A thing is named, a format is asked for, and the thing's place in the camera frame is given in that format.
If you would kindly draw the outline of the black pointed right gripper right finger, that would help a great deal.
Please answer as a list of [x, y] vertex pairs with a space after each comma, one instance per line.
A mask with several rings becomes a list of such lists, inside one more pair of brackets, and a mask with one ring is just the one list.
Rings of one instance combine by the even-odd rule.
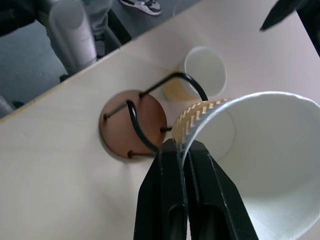
[[267, 29], [280, 23], [287, 16], [296, 11], [300, 6], [300, 0], [278, 0], [268, 13], [259, 30], [261, 32], [266, 31]]

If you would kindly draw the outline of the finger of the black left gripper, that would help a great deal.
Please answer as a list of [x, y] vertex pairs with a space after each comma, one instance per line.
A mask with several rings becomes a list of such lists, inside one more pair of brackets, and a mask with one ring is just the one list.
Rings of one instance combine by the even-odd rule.
[[138, 192], [136, 240], [185, 240], [188, 200], [182, 158], [173, 139], [156, 154]]

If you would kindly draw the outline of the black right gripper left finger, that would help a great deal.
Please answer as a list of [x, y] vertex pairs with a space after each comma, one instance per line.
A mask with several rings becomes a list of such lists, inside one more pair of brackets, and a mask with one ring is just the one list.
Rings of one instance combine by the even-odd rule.
[[236, 185], [203, 143], [191, 144], [183, 171], [191, 239], [258, 239]]

